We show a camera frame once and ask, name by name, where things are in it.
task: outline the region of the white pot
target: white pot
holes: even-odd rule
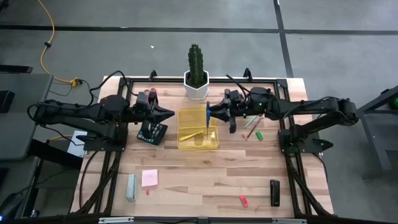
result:
[[[197,89],[187,85],[187,75],[189,73],[189,70],[184,73],[184,87],[188,93],[188,96],[193,100],[204,100],[207,93],[209,92],[209,73],[207,71],[204,72],[207,76],[207,82],[202,87]]]

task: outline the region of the potted cactus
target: potted cactus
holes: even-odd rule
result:
[[[192,44],[188,53],[189,71],[184,73],[184,87],[193,100],[205,99],[209,91],[209,73],[203,69],[199,45]]]

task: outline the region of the gray concrete floor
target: gray concrete floor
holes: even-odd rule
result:
[[[0,24],[49,25],[36,1],[10,3],[0,13]],[[279,3],[286,29],[398,29],[398,1]],[[278,28],[272,0],[44,0],[44,4],[59,26]],[[0,30],[0,63],[29,65],[34,73],[44,72],[39,57],[50,35],[50,31]],[[279,34],[59,31],[45,64],[55,76],[80,77],[91,86],[114,70],[126,75],[149,75],[155,69],[159,75],[181,76],[188,70],[187,52],[194,42],[200,44],[205,69],[211,76],[239,76],[249,67],[255,77],[286,77]],[[310,99],[326,95],[351,98],[360,107],[385,88],[398,84],[396,35],[292,34],[287,35],[287,45],[294,77],[304,78]],[[53,85],[52,90],[66,93],[68,87]],[[49,98],[69,103],[90,99],[85,86],[76,88],[68,97],[49,94]],[[71,128],[55,128],[72,133]],[[55,135],[41,129],[36,138]],[[361,123],[332,127],[320,135],[335,143],[324,156],[335,213],[398,222],[397,181],[361,179],[378,169]]]

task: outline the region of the cactus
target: cactus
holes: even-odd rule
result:
[[[187,84],[194,88],[200,88],[206,84],[207,77],[203,71],[203,55],[198,44],[192,44],[189,48],[188,61],[190,76]]]

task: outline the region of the wooden table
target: wooden table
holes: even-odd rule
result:
[[[288,78],[292,101],[307,100],[301,78]],[[116,94],[119,77],[108,80],[102,87],[99,98]],[[244,84],[271,88],[267,84]],[[277,142],[278,121],[263,119],[257,127],[264,140],[256,135],[245,142],[242,135],[248,119],[237,118],[236,133],[230,134],[229,124],[218,121],[220,146],[210,151],[180,151],[177,149],[177,111],[181,108],[205,106],[206,101],[190,100],[182,83],[135,83],[133,92],[156,88],[161,107],[174,110],[173,116],[163,123],[169,128],[159,146],[144,143],[136,138],[141,125],[129,125],[129,138],[122,154],[118,181],[114,195],[112,215],[166,216],[166,217],[293,217],[292,200],[284,156]],[[224,89],[238,89],[235,84],[210,83],[206,100],[216,104],[221,101]],[[295,116],[297,124],[307,123],[310,115]],[[81,172],[89,155],[85,156]],[[99,152],[88,167],[83,183],[83,203],[98,185],[104,153]],[[302,155],[307,185],[317,200],[329,212],[333,212],[322,163],[312,154]],[[146,189],[141,187],[142,170],[158,169],[159,185]],[[139,177],[137,201],[126,200],[128,174]],[[269,180],[280,181],[280,207],[270,206]],[[106,205],[108,188],[105,189],[101,210]],[[297,191],[300,208],[304,211],[301,190]],[[79,185],[76,188],[72,211],[78,209]],[[244,208],[239,196],[245,195],[249,206]]]

